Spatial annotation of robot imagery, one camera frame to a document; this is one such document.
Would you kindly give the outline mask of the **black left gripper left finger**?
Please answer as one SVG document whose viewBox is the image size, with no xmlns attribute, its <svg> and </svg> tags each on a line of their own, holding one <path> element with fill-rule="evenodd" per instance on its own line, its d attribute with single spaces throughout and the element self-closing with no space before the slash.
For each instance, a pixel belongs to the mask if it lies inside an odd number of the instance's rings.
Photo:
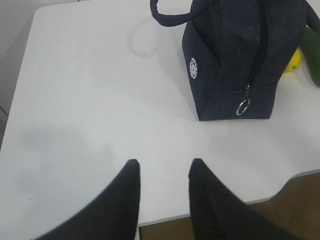
<svg viewBox="0 0 320 240">
<path fill-rule="evenodd" d="M 140 164 L 130 159 L 86 207 L 40 240 L 133 240 L 140 210 Z"/>
</svg>

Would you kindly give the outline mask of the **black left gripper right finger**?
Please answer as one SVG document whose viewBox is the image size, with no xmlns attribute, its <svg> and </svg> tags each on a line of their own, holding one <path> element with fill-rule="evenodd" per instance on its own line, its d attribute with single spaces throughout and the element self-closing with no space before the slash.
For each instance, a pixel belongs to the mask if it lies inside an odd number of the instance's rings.
<svg viewBox="0 0 320 240">
<path fill-rule="evenodd" d="M 235 196 L 200 158 L 189 174 L 189 208 L 197 240 L 297 240 Z"/>
</svg>

